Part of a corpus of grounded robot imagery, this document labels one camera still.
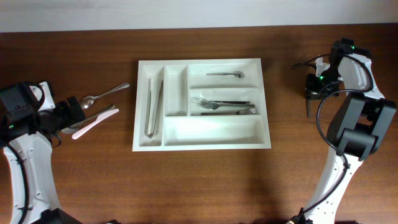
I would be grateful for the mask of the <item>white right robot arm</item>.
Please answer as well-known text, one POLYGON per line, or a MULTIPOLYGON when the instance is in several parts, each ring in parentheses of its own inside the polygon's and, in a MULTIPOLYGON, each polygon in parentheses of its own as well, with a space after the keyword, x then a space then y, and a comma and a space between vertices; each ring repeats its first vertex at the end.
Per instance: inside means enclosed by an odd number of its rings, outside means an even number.
POLYGON ((385 99, 371 72, 371 53, 342 38, 330 53, 304 62, 315 69, 305 83, 306 106, 320 100, 315 120, 328 156, 320 181, 305 207, 289 223, 334 223, 336 211, 348 184, 362 163, 380 147, 397 106, 385 99), (346 93, 327 132, 320 126, 326 100, 346 93))

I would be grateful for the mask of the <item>large silver spoon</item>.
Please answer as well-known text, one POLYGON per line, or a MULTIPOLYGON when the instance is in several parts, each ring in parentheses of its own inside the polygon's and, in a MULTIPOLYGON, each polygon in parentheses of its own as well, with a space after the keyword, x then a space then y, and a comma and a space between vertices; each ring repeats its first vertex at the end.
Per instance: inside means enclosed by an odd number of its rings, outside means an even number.
POLYGON ((69 126, 67 128, 62 129, 61 132, 64 133, 64 134, 73 134, 73 133, 77 132, 79 129, 81 129, 82 124, 84 122, 87 122, 87 121, 89 121, 89 120, 91 120, 93 118, 97 118, 99 115, 101 115, 101 114, 103 114, 103 113, 105 113, 107 111, 113 110, 115 108, 116 108, 115 105, 110 105, 107 108, 101 110, 100 112, 98 112, 96 114, 93 114, 93 115, 90 115, 89 117, 86 117, 83 121, 79 121, 79 122, 77 122, 77 123, 75 123, 75 124, 73 124, 73 125, 71 125, 71 126, 69 126))

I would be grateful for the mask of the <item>small silver spoon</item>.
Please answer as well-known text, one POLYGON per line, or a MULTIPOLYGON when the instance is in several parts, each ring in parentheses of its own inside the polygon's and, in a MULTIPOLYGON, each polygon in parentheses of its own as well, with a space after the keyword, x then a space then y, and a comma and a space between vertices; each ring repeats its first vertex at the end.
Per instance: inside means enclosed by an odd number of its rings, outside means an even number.
POLYGON ((310 119, 311 115, 311 99, 307 98, 306 99, 306 113, 307 113, 307 118, 310 119))
POLYGON ((244 78, 245 74, 241 71, 235 71, 235 72, 216 72, 216 73, 207 73, 207 76, 227 76, 227 75, 232 75, 236 78, 244 78))

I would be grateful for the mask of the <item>silver fork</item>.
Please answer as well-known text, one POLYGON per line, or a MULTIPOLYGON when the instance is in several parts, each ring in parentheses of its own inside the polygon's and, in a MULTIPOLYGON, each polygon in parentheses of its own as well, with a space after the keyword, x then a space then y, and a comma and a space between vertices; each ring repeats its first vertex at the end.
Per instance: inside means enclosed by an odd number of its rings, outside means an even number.
POLYGON ((199 103, 202 108, 206 108, 209 110, 217 110, 218 108, 244 108, 244 109, 253 109, 256 106, 250 104, 234 104, 234 103, 215 103, 215 102, 207 102, 207 103, 199 103))

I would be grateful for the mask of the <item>silver metal tongs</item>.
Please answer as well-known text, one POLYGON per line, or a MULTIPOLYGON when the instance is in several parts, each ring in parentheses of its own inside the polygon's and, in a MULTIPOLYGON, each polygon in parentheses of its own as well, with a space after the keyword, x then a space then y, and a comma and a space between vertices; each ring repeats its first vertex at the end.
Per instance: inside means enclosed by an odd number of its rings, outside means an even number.
POLYGON ((162 89, 161 78, 149 79, 149 110, 147 115, 146 136, 152 138, 155 133, 156 114, 162 89))

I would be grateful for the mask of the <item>silver fork tines down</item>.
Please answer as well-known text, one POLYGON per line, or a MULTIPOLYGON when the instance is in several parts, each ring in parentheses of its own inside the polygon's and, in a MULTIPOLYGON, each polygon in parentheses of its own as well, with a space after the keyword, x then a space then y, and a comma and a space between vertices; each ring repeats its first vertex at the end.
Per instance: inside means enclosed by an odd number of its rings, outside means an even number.
POLYGON ((200 113, 201 116, 229 116, 229 115, 247 115, 256 114, 256 108, 243 109, 237 111, 217 112, 217 113, 200 113))

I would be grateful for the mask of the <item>silver fork diagonal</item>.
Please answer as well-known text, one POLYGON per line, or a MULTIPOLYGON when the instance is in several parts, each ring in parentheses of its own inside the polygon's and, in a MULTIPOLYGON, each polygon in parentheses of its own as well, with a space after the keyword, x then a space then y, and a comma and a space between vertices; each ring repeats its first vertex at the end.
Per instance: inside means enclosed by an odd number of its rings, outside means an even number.
POLYGON ((232 104, 250 104, 249 101, 209 101, 204 98, 191 97, 193 103, 232 103, 232 104))

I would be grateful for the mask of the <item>pink plastic knife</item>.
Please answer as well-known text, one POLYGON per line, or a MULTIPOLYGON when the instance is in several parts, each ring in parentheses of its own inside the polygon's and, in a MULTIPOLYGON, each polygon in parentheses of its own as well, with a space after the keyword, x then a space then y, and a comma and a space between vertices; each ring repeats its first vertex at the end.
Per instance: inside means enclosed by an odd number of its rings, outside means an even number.
POLYGON ((119 112, 119 109, 113 109, 113 110, 110 110, 110 111, 107 111, 107 112, 104 112, 104 113, 100 114, 92 123, 88 124, 87 126, 81 128, 80 130, 78 130, 77 132, 72 134, 72 139, 76 140, 76 139, 82 137, 82 135, 84 135, 90 129, 95 127, 97 124, 99 124, 103 120, 107 119, 108 117, 110 117, 110 116, 112 116, 112 115, 114 115, 114 114, 116 114, 118 112, 119 112))

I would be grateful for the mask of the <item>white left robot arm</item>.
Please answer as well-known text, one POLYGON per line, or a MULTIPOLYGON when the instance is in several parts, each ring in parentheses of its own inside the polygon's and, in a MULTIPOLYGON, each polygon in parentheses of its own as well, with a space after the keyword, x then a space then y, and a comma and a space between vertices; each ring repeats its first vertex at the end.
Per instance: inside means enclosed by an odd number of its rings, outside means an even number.
POLYGON ((74 96, 55 103, 45 80, 1 89, 1 149, 11 172, 11 223, 77 223, 58 200, 52 138, 84 118, 74 96))

